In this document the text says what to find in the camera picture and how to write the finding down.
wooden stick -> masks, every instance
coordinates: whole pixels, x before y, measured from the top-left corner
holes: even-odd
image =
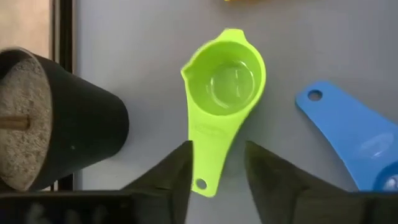
[[[29,128],[27,115],[0,116],[0,129],[25,131]]]

measuring cup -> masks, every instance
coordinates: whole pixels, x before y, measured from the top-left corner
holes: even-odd
[[[181,74],[193,141],[192,190],[213,197],[228,149],[264,91],[266,66],[242,30],[226,29],[201,46]]]

green measuring cup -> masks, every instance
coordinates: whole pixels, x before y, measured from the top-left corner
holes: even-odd
[[[192,190],[213,197],[233,139],[264,91],[266,66],[242,30],[226,29],[201,46],[181,74],[193,141]]]

gray table surface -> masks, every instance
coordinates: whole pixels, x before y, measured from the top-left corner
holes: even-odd
[[[266,90],[229,152],[217,196],[192,193],[187,223],[260,223],[244,173],[247,139],[354,190],[294,96],[331,80],[398,123],[397,9],[396,0],[78,1],[77,74],[121,97],[131,122],[122,151],[82,170],[79,188],[119,189],[186,140],[180,68],[201,44],[237,27],[267,64]]]

blue handle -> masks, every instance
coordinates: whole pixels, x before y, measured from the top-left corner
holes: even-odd
[[[398,127],[330,82],[296,96],[345,163],[359,190],[398,190]]]

